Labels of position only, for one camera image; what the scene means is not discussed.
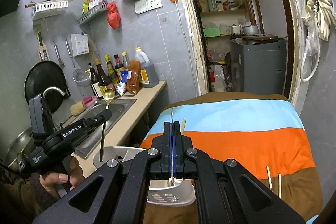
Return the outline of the person left hand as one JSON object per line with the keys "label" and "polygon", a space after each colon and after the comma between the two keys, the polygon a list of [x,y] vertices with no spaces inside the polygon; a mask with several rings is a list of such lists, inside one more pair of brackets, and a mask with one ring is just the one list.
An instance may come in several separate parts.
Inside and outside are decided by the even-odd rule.
{"label": "person left hand", "polygon": [[55,189],[55,185],[63,185],[69,182],[72,190],[85,180],[83,170],[76,157],[70,157],[69,168],[71,170],[70,176],[68,176],[67,174],[56,172],[49,172],[39,176],[39,182],[41,186],[52,197],[56,199],[60,198],[57,190]]}

